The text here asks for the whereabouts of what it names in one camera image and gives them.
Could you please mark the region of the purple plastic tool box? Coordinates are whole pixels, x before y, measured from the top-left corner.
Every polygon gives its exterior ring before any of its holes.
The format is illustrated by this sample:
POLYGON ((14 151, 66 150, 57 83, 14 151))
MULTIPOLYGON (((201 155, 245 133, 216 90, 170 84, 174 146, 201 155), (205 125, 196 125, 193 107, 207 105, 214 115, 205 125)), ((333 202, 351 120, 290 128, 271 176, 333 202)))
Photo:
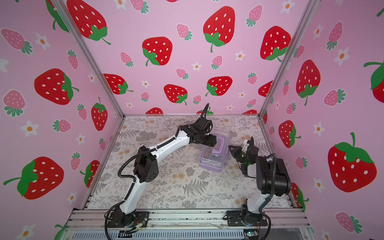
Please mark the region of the purple plastic tool box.
POLYGON ((219 173, 224 169, 228 157, 230 133, 223 129, 213 129, 210 134, 217 137, 217 143, 214 147, 203 146, 199 165, 203 169, 219 173))

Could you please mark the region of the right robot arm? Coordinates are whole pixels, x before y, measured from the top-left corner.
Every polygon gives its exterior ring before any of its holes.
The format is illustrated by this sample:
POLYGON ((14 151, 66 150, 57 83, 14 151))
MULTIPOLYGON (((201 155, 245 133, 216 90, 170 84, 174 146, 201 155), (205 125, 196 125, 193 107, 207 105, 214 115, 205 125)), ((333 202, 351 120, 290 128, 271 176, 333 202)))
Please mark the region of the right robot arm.
POLYGON ((240 217, 243 220, 260 219, 265 215, 263 209, 273 197, 281 197, 291 191, 291 180, 285 163, 276 154, 260 156, 253 138, 247 140, 243 147, 230 145, 229 151, 242 174, 256 179, 257 189, 260 191, 242 205, 240 217))

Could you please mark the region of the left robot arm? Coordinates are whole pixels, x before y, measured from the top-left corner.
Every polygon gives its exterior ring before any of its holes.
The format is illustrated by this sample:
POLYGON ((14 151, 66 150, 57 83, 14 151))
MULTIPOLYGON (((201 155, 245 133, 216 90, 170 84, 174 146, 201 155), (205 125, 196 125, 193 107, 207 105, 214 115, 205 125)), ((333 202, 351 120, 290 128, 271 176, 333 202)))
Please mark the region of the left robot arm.
POLYGON ((138 153, 118 170, 119 178, 133 180, 124 199, 105 214, 105 227, 125 227, 135 221, 135 211, 146 186, 159 175, 159 163, 168 155, 189 144, 214 147, 217 137, 210 132, 213 122, 202 114, 194 123, 179 126, 175 135, 158 145, 142 146, 138 153))

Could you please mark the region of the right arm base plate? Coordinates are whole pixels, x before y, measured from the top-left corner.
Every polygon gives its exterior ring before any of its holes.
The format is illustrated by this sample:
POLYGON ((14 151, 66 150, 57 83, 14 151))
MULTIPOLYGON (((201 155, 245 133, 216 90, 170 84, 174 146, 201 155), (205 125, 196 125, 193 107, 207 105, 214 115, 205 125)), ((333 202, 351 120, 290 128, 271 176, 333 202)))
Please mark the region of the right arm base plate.
POLYGON ((227 211, 223 216, 229 227, 266 227, 267 220, 259 214, 243 213, 242 211, 227 211))

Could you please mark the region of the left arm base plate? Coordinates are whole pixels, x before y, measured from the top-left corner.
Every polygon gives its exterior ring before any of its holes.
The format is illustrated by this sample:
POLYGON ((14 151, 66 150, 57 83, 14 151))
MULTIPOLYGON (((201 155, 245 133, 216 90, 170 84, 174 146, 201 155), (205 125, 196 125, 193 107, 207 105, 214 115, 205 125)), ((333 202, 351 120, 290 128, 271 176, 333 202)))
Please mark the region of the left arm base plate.
POLYGON ((148 224, 150 212, 132 212, 124 214, 120 211, 112 212, 108 217, 108 228, 134 228, 140 225, 145 228, 148 224))

